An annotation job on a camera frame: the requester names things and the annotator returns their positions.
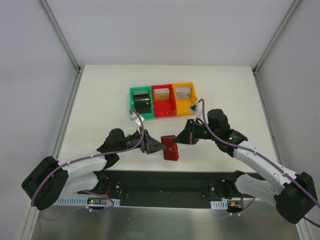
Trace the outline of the red leather card holder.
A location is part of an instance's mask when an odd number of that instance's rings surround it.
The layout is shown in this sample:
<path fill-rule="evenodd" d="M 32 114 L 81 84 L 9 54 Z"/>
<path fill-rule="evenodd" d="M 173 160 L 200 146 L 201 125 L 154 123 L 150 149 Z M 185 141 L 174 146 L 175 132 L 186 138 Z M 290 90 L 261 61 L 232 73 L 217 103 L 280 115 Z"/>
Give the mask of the red leather card holder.
<path fill-rule="evenodd" d="M 161 143 L 165 146 L 163 152 L 163 158 L 166 161 L 178 161 L 179 150 L 177 144 L 174 142 L 175 135 L 163 135 L 161 136 Z"/>

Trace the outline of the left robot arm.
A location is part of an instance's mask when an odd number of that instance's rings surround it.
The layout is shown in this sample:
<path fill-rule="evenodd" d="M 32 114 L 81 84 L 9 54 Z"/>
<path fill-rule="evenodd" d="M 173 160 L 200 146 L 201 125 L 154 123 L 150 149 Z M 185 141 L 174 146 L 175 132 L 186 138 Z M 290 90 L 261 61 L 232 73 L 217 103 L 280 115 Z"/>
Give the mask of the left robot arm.
<path fill-rule="evenodd" d="M 25 178 L 21 187 L 39 211 L 51 207 L 60 197 L 92 191 L 99 195 L 106 183 L 99 175 L 115 165 L 120 153 L 140 149 L 147 155 L 165 150 L 165 145 L 151 137 L 146 129 L 125 135 L 120 128 L 112 129 L 97 153 L 74 160 L 45 157 Z"/>

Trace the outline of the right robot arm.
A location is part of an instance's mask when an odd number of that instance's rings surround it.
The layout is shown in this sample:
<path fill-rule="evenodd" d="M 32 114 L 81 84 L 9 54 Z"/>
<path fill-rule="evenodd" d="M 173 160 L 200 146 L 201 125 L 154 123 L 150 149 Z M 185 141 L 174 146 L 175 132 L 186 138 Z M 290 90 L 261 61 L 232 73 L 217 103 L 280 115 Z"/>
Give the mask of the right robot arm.
<path fill-rule="evenodd" d="M 297 224 L 313 208 L 320 205 L 313 178 L 276 163 L 262 153 L 242 133 L 232 129 L 221 109 L 212 109 L 207 120 L 189 119 L 174 139 L 175 143 L 195 145 L 199 140 L 212 140 L 218 149 L 246 164 L 263 179 L 258 180 L 236 171 L 225 184 L 230 197 L 246 194 L 275 207 L 288 222 Z"/>

